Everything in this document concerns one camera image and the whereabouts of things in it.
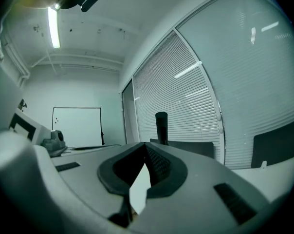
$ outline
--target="fluorescent light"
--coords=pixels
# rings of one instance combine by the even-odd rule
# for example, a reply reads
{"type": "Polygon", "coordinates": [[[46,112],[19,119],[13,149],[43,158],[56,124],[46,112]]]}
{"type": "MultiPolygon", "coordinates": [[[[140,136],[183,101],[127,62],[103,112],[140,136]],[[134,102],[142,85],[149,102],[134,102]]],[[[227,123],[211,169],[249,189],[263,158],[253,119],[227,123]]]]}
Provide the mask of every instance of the fluorescent light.
{"type": "Polygon", "coordinates": [[[271,29],[271,28],[274,28],[274,27],[278,26],[278,24],[279,24],[279,21],[276,21],[276,22],[274,22],[274,23],[272,23],[272,24],[270,24],[270,25],[268,25],[268,26],[262,28],[262,32],[264,32],[264,31],[266,31],[266,30],[269,30],[269,29],[271,29]]]}
{"type": "Polygon", "coordinates": [[[48,8],[49,26],[52,44],[54,48],[60,48],[59,37],[58,37],[58,27],[57,27],[57,11],[48,8]]]}
{"type": "Polygon", "coordinates": [[[254,44],[255,42],[255,33],[256,33],[256,28],[252,28],[252,35],[251,35],[251,43],[254,44]]]}
{"type": "Polygon", "coordinates": [[[186,68],[185,70],[181,71],[179,74],[177,74],[174,78],[179,78],[185,74],[187,74],[189,71],[195,69],[196,67],[198,67],[199,64],[202,64],[201,61],[195,63],[194,65],[190,66],[189,68],[186,68]]]}
{"type": "Polygon", "coordinates": [[[196,92],[194,92],[194,93],[191,93],[191,94],[189,94],[189,95],[186,95],[185,97],[193,96],[193,95],[198,94],[198,93],[200,93],[200,92],[203,92],[203,91],[205,91],[205,90],[207,90],[207,88],[200,89],[199,91],[196,91],[196,92]]]}

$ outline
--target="whiteboard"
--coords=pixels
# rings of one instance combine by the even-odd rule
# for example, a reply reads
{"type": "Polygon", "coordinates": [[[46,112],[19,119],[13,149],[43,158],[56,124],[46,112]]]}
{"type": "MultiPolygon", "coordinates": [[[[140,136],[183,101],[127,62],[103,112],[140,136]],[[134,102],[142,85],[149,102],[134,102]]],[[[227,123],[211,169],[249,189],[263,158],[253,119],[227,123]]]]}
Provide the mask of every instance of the whiteboard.
{"type": "Polygon", "coordinates": [[[52,129],[68,147],[102,146],[101,108],[54,108],[52,129]]]}

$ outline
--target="black cylinder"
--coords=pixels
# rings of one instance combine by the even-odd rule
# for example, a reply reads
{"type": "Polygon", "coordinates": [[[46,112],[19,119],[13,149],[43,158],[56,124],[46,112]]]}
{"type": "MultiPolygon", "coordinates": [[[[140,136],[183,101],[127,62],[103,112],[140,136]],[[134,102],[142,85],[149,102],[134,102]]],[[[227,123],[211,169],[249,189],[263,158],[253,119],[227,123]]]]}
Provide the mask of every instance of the black cylinder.
{"type": "Polygon", "coordinates": [[[167,142],[167,113],[166,112],[156,113],[156,124],[157,124],[158,143],[168,146],[168,142],[167,142]]]}

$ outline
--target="black velcro strip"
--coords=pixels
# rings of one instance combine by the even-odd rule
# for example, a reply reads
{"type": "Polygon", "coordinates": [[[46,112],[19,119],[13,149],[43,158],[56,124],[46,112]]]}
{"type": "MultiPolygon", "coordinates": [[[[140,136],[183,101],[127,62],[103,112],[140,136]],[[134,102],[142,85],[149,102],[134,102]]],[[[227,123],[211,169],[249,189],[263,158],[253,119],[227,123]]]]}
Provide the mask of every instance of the black velcro strip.
{"type": "Polygon", "coordinates": [[[55,168],[56,168],[56,170],[58,172],[62,172],[62,171],[65,171],[65,170],[69,170],[69,169],[78,167],[78,166],[80,166],[80,165],[77,162],[73,162],[73,163],[68,163],[68,164],[64,164],[64,165],[55,166],[55,168]]]}
{"type": "Polygon", "coordinates": [[[214,186],[238,224],[243,224],[256,215],[256,212],[228,184],[214,186]]]}

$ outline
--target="white ceiling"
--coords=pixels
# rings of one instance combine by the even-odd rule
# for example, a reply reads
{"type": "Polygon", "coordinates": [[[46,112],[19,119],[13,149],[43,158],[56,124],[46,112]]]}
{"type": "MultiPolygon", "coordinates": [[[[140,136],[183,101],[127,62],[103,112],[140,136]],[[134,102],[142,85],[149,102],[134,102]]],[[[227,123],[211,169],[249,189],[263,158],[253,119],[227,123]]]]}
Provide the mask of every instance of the white ceiling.
{"type": "MultiPolygon", "coordinates": [[[[129,49],[141,34],[144,23],[167,1],[169,0],[99,0],[87,13],[82,13],[79,6],[60,10],[60,49],[52,47],[47,9],[14,6],[4,24],[3,34],[9,36],[4,44],[12,42],[28,68],[46,56],[47,48],[50,54],[86,55],[113,60],[100,63],[99,66],[113,66],[113,69],[118,70],[122,68],[129,49]]],[[[55,58],[52,56],[52,61],[56,64],[66,64],[72,62],[74,57],[55,58]]],[[[39,64],[47,61],[48,59],[44,59],[39,64]]],[[[80,58],[77,62],[96,66],[100,61],[80,58]]]]}

